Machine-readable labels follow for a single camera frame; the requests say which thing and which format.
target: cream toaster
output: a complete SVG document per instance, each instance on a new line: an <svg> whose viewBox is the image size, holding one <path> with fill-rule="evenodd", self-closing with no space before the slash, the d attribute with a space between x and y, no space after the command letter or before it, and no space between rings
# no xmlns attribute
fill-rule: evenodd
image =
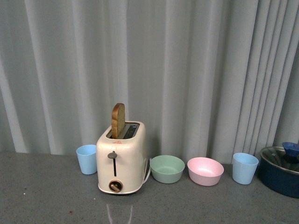
<svg viewBox="0 0 299 224"><path fill-rule="evenodd" d="M145 126L137 121L126 121L118 139L112 138L111 126L102 134L96 151L101 191L123 195L141 188L148 161L144 140Z"/></svg>

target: plastic cup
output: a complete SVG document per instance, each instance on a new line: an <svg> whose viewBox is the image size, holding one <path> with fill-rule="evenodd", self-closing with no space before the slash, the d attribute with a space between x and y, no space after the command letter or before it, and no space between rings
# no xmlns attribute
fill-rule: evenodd
<svg viewBox="0 0 299 224"><path fill-rule="evenodd" d="M85 145L76 150L83 174L89 175L97 172L96 150L96 145Z"/></svg>
<svg viewBox="0 0 299 224"><path fill-rule="evenodd" d="M250 184L258 165L258 159L247 153L233 156L233 179L240 184Z"/></svg>

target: green bowl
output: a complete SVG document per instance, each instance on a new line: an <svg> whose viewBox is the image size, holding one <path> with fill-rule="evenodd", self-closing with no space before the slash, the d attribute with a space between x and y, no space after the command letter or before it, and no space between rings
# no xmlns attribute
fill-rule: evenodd
<svg viewBox="0 0 299 224"><path fill-rule="evenodd" d="M185 169L185 163L172 155L156 156L149 164L153 177L161 183L177 182Z"/></svg>

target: bread slice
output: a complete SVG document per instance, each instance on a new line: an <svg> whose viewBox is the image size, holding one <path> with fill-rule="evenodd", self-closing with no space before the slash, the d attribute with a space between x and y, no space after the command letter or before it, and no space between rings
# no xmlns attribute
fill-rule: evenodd
<svg viewBox="0 0 299 224"><path fill-rule="evenodd" d="M117 139L125 128L125 105L117 103L112 110L111 134L113 139Z"/></svg>

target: pot lid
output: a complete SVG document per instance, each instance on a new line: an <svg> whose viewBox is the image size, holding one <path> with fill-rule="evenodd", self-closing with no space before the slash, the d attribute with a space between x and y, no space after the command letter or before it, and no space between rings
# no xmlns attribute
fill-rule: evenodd
<svg viewBox="0 0 299 224"><path fill-rule="evenodd" d="M266 147L261 150L261 157L271 165L288 173L299 175L299 155L289 156L283 147Z"/></svg>

